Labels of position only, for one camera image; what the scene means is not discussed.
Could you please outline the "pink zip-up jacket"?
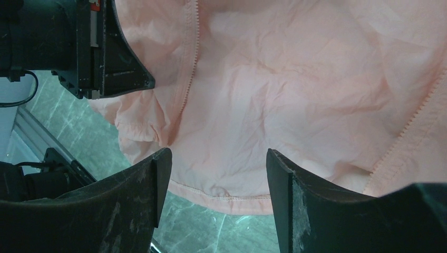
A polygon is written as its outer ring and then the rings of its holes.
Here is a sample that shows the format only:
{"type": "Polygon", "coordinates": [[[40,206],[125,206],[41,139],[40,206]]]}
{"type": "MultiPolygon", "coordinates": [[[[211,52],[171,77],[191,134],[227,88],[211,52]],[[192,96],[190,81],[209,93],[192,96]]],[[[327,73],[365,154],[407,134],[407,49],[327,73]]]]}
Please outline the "pink zip-up jacket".
{"type": "Polygon", "coordinates": [[[379,197],[446,182],[446,1],[116,1],[152,90],[91,100],[136,164],[172,151],[169,191],[272,212],[275,149],[379,197]]]}

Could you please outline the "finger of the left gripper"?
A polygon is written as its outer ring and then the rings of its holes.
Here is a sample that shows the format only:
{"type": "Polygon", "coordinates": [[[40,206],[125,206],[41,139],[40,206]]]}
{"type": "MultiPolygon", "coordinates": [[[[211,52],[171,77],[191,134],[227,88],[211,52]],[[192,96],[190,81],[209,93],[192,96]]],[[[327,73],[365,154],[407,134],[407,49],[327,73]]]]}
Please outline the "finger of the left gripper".
{"type": "Polygon", "coordinates": [[[115,1],[102,1],[101,97],[112,98],[154,89],[156,81],[138,59],[123,34],[115,1]]]}

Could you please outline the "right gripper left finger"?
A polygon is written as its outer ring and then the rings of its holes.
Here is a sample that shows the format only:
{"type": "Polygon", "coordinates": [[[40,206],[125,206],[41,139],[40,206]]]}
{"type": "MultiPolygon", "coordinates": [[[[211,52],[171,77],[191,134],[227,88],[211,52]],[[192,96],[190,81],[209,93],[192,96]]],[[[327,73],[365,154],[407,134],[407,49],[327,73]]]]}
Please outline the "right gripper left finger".
{"type": "Polygon", "coordinates": [[[55,199],[1,201],[1,252],[149,252],[171,168],[163,148],[55,199]]]}

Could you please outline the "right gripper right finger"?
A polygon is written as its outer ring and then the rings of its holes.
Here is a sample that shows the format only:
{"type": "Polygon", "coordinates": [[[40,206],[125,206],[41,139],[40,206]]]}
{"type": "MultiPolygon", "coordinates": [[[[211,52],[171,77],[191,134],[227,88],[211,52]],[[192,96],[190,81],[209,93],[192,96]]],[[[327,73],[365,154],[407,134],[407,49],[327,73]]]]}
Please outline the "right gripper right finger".
{"type": "Polygon", "coordinates": [[[266,171],[281,252],[446,252],[444,183],[414,183],[375,198],[273,149],[266,171]]]}

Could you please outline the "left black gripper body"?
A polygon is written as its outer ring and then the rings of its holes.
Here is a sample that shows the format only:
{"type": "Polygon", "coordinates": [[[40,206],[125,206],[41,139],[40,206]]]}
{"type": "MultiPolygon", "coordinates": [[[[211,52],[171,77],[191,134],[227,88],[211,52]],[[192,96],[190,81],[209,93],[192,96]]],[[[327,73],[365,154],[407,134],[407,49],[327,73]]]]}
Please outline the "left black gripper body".
{"type": "Polygon", "coordinates": [[[104,1],[1,1],[1,76],[50,71],[76,98],[98,99],[104,19],[104,1]]]}

